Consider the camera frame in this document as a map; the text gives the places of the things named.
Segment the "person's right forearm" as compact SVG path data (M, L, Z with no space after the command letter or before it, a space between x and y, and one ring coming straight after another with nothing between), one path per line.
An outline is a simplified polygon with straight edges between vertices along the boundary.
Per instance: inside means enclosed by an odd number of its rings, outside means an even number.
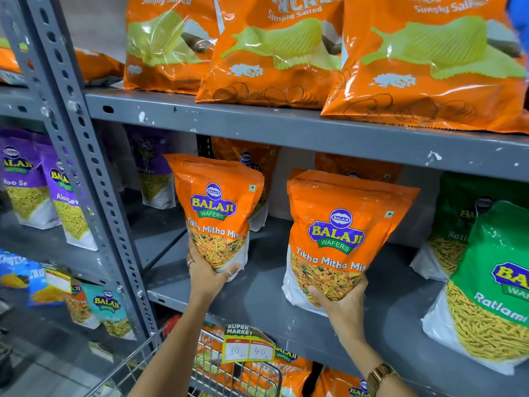
M382 363L386 363L367 343L367 341L365 343L354 342L346 344L343 347L365 381L367 380L368 374L375 367L378 367ZM390 376L382 381L376 397L418 397L418 395L402 380L401 377Z

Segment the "green sev snack pouch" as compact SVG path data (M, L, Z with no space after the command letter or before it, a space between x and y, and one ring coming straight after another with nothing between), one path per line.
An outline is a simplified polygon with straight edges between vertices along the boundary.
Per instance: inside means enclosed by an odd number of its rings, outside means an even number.
M529 183L443 173L431 233L411 268L422 278L446 282L462 259L476 218L499 200L529 208Z
M529 209L502 200L476 218L421 322L431 339L497 373L529 360Z

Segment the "grey metal shelving rack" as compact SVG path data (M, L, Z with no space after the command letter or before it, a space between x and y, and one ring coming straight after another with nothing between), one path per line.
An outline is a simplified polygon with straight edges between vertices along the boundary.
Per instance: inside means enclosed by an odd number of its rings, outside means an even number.
M51 76L58 113L67 135L75 138L74 157L97 193L97 212L104 212L104 233L113 236L113 253L120 253L127 272L127 291L135 280L136 301L147 302L144 326L157 329L152 307L156 304L182 311L189 300L190 280L184 269L183 233L175 246L158 252L162 263L142 266L131 242L129 221L114 191L108 190L108 162L102 154L100 130L94 119L137 124L197 136L204 144L209 135L282 146L280 180L274 192L287 203L286 180L292 168L308 167L308 151L337 152L355 157L394 160L408 166L409 183L420 187L415 205L433 192L439 169L529 179L529 136L485 132L442 131L326 120L316 111L269 107L195 104L190 96L115 88L83 89L70 35L59 0L17 0L26 26L35 40L37 56ZM427 236L419 208L413 206L368 269L366 300L367 339L379 354L418 387L420 395L432 392L452 397L529 397L529 360L512 376L497 373L429 338L421 318L437 297L442 283L425 280L410 267L411 242ZM251 237L249 262L212 304L207 319L226 324L253 325L279 347L342 372L360 376L340 345L330 322L289 303L282 290L291 220L271 218Z
M97 252L81 263L67 263L81 253L66 252L56 261L76 276L108 286L122 299L135 340L114 344L132 352L146 340L143 319L131 293L123 258L134 242L123 222L126 214L108 171L108 158L84 98L83 77L59 0L0 0L0 36L4 35L22 70L26 87L0 84L0 116L41 122L73 181L77 200L93 234Z

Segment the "person's right hand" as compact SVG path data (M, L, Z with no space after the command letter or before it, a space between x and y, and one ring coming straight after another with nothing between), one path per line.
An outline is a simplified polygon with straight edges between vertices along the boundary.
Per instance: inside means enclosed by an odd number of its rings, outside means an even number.
M364 300L368 285L366 274L362 274L356 286L341 300L318 303L327 314L334 333L343 346L365 343Z

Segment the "yellow green price tag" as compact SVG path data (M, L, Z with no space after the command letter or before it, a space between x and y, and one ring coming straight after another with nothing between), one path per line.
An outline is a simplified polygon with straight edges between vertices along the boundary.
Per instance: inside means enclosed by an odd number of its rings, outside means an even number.
M261 330L229 323L224 328L222 364L244 362L271 363L275 358L275 343Z

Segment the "blue snack packet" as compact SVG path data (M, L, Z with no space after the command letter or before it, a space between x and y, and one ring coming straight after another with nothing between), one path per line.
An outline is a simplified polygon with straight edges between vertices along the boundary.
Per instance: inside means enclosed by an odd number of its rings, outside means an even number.
M45 276L45 269L40 263L27 263L29 277L28 307L48 307L64 304L64 293L50 286Z
M27 258L0 248L0 285L13 289L28 288L28 262Z

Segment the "person's left hand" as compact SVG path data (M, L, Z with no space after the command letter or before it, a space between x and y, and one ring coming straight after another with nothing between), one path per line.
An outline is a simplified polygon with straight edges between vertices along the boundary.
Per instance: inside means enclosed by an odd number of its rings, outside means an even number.
M186 262L190 276L189 303L208 308L224 284L218 284L215 281L217 272L198 252L192 238L188 240Z

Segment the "gold wristwatch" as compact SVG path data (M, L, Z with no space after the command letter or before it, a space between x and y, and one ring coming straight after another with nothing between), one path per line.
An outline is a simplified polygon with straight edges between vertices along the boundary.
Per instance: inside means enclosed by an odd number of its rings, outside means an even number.
M390 376L400 377L400 375L389 364L382 363L378 367L375 367L368 374L366 380L369 397L376 397L382 381Z

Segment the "teal snack pouch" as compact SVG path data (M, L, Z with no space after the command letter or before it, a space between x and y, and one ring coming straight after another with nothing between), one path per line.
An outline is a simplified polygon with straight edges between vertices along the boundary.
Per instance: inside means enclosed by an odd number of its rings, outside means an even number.
M136 341L136 335L128 319L120 297L102 285L81 282L89 308L110 336Z

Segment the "small orange snack pouch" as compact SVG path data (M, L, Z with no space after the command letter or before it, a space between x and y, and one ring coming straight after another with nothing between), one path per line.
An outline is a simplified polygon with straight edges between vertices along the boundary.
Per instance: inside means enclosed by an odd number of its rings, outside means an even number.
M63 300L75 324L89 329L96 329L101 325L99 319L92 312L85 291L79 281L71 280L71 292L65 292Z

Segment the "orange potato chips bag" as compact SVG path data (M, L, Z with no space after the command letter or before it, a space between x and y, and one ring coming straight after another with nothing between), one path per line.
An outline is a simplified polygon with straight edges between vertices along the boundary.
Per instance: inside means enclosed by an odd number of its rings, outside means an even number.
M0 37L0 84L26 87L23 72L10 48L9 41Z
M242 0L197 103L321 111L341 68L343 0Z
M219 36L216 0L129 0L123 88L196 95Z
M74 47L86 86L106 86L123 79L123 63L95 51Z
M529 135L527 56L508 0L344 0L321 117Z

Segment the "orange snack mix pouch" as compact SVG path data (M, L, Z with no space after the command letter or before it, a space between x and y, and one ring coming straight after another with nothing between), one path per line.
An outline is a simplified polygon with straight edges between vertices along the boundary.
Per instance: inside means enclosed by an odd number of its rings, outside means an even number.
M282 291L326 316L308 287L340 301L359 283L420 193L416 187L294 168L287 180L293 225Z
M249 217L249 227L258 232L265 226L269 209L269 193L280 146L211 137L213 155L217 160L238 161L264 176L264 187L255 209Z
M311 397L371 397L367 382L337 369L324 366Z
M229 388L233 384L234 364L222 364L223 338L223 327L204 322L197 347L195 368L197 372L205 375L208 381Z
M324 152L315 153L314 165L317 171L390 184L396 182L404 167L399 163Z
M236 388L246 397L303 397L312 369L312 361L276 347L272 362L244 364Z
M198 252L216 272L234 263L241 265L240 271L244 269L249 217L261 197L263 175L236 161L182 153L164 158L174 175L187 231Z

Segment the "red snack packet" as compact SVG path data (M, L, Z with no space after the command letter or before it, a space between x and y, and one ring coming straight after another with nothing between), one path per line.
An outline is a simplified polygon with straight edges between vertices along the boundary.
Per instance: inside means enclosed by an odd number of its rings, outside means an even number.
M162 336L163 336L163 339L166 339L168 337L168 335L171 333L171 331L173 330L173 328L176 326L176 324L179 322L179 320L181 319L182 317L182 314L181 313L177 313L175 315L173 315L172 317L170 317L166 323L164 324L164 327L162 329Z

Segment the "purple sev snack pouch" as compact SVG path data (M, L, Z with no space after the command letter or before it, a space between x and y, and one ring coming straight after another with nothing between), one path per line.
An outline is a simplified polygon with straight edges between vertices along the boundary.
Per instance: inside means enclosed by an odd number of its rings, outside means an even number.
M40 146L50 146L44 134L22 128L0 127L0 174L19 224L39 230L61 225L40 157Z
M167 210L177 205L174 177L165 154L171 152L168 131L130 124L123 125L140 182L142 203Z
M85 220L83 210L67 177L61 159L51 145L37 147L43 173L49 188L50 199L61 221L68 244L97 251L97 245Z

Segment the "person's left forearm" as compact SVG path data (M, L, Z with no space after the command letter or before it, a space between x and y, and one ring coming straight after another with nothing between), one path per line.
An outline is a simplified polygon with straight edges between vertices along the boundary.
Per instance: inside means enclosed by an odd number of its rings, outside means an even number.
M127 397L187 397L198 341L214 296L192 295Z

